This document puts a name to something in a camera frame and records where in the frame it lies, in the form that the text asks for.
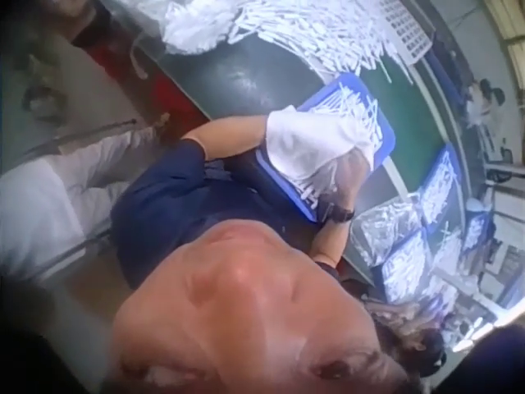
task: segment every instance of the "hand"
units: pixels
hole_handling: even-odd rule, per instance
[[[163,144],[176,142],[180,137],[177,132],[177,124],[169,113],[163,113],[161,117],[153,123],[153,129],[158,140]]]
[[[369,172],[370,165],[358,148],[353,148],[337,159],[337,203],[341,208],[354,210],[358,192]]]

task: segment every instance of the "workbench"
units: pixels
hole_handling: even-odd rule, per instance
[[[210,119],[230,115],[264,114],[299,106],[330,80],[322,80],[295,55],[269,44],[256,35],[237,44],[219,44],[210,52],[194,56],[171,55],[160,38],[149,37],[114,0],[102,0],[114,18],[130,32],[139,34],[137,47],[153,61]],[[413,84],[388,57],[386,69],[392,83],[381,70],[363,71],[362,80],[370,89],[396,133],[396,147],[390,165],[378,168],[361,190],[357,213],[398,195],[418,189],[444,144],[443,126],[451,122],[443,103],[438,103],[430,68],[423,62],[411,72],[422,84]],[[449,228],[459,225],[459,201],[450,202]],[[435,243],[441,240],[439,231]],[[349,243],[345,258],[368,281],[371,273]]]

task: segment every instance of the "black wristwatch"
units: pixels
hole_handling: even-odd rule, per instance
[[[321,214],[321,217],[317,218],[319,222],[326,222],[330,219],[335,223],[346,223],[354,218],[355,211],[344,209],[334,203],[325,203],[323,205],[322,212],[320,210],[317,211],[317,214]]]

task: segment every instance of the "blue tray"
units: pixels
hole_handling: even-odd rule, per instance
[[[428,248],[427,232],[425,231],[424,228],[422,228],[421,230],[414,232],[411,236],[406,237],[403,241],[401,241],[394,248],[392,248],[392,251],[390,252],[388,258],[382,265],[372,268],[372,278],[373,278],[374,284],[376,285],[376,288],[384,295],[387,303],[392,303],[394,301],[392,299],[392,296],[389,294],[388,289],[386,289],[386,286],[385,286],[386,279],[390,277],[390,270],[393,269],[393,267],[391,266],[392,257],[399,250],[401,250],[408,242],[410,242],[413,238],[419,235],[421,235],[423,242],[427,245],[427,248]],[[410,299],[401,300],[401,302],[411,301],[413,299],[416,299],[421,294],[422,290],[427,285],[427,282],[429,280],[430,269],[431,269],[431,261],[427,260],[425,264],[425,268],[424,268],[424,273],[419,279],[417,289],[409,297]]]
[[[364,101],[366,97],[373,100],[373,96],[368,91],[367,86],[354,74],[342,74],[339,78],[333,80],[329,85],[319,90],[315,95],[309,98],[305,103],[297,108],[298,111],[307,112],[309,109],[316,107],[319,103],[334,94],[340,89],[340,84],[347,86],[356,93],[361,94]],[[390,155],[395,147],[395,133],[390,123],[383,114],[381,108],[377,109],[377,123],[383,133],[383,143],[374,154],[374,170],[382,165],[385,159]],[[299,208],[303,215],[311,222],[317,222],[317,210],[313,208],[316,203],[314,199],[302,200],[301,191],[291,185],[271,164],[267,156],[266,147],[261,145],[255,152],[255,158],[258,164],[264,169],[272,180],[288,195],[292,202]]]
[[[447,143],[445,144],[445,147],[440,151],[440,154],[438,155],[437,160],[434,162],[434,165],[432,166],[432,169],[430,170],[427,176],[427,179],[425,179],[425,181],[423,182],[423,186],[421,188],[421,196],[423,196],[424,190],[426,190],[430,186],[431,180],[435,176],[438,170],[438,167],[440,166],[441,160],[446,154],[449,155],[450,164],[452,165],[452,168],[454,169],[455,178],[456,178],[456,181],[453,182],[452,187],[450,188],[449,195],[447,196],[446,201],[450,201],[450,196],[455,194],[455,191],[458,187],[461,187],[462,175],[461,175],[461,167],[459,165],[458,156],[454,150],[454,146],[451,143]],[[431,218],[427,218],[425,214],[423,213],[422,215],[423,222],[425,223],[425,227],[429,234],[433,234],[434,231],[439,227],[441,221],[443,220],[443,217],[446,215],[448,211],[448,207],[449,207],[449,204],[448,203],[445,204],[445,207],[441,210],[441,213],[435,218],[435,220],[431,222],[429,221],[431,220]]]

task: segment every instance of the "red cloth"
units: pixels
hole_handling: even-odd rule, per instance
[[[112,52],[106,43],[94,45],[85,51],[117,82],[127,77],[131,64],[128,56]]]
[[[180,124],[183,134],[208,121],[197,106],[162,73],[154,77],[153,100]]]

